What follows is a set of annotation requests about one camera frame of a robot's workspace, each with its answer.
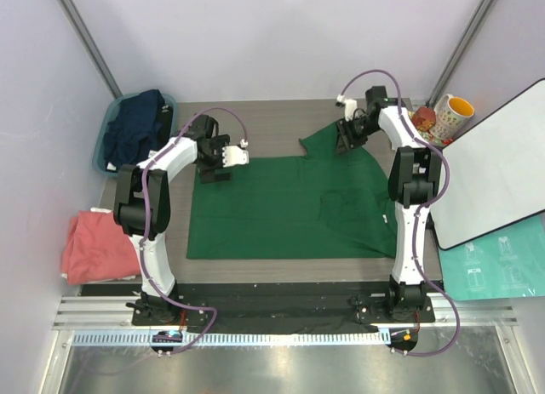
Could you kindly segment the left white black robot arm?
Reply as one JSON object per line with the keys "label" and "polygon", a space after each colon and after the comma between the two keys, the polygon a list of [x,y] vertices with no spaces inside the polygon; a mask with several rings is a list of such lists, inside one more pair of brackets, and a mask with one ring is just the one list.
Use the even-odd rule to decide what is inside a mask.
{"label": "left white black robot arm", "polygon": [[113,217],[135,248],[141,269],[140,298],[130,305],[134,324],[170,325],[180,318],[177,281],[165,243],[171,217],[169,183],[191,164],[203,184],[230,180],[232,174],[224,169],[229,144],[230,136],[219,133],[219,123],[200,115],[147,159],[120,168]]}

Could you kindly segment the green t shirt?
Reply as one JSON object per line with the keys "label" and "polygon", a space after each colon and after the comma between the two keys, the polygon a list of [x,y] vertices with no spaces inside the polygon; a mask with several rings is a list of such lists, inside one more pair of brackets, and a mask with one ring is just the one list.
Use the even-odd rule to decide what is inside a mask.
{"label": "green t shirt", "polygon": [[195,182],[190,260],[392,258],[397,223],[387,176],[359,147],[337,155],[331,124],[302,156],[261,157],[227,181]]}

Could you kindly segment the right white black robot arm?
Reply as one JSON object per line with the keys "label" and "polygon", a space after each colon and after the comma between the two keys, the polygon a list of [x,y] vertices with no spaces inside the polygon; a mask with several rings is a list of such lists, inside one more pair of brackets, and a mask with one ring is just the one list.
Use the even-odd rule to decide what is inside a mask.
{"label": "right white black robot arm", "polygon": [[438,196],[441,159],[419,135],[400,98],[389,98],[386,88],[365,92],[366,108],[340,93],[336,105],[343,116],[336,121],[336,152],[342,154],[383,131],[395,150],[387,183],[397,222],[396,253],[385,300],[379,309],[389,322],[407,323],[427,309],[426,278],[422,257],[430,202]]}

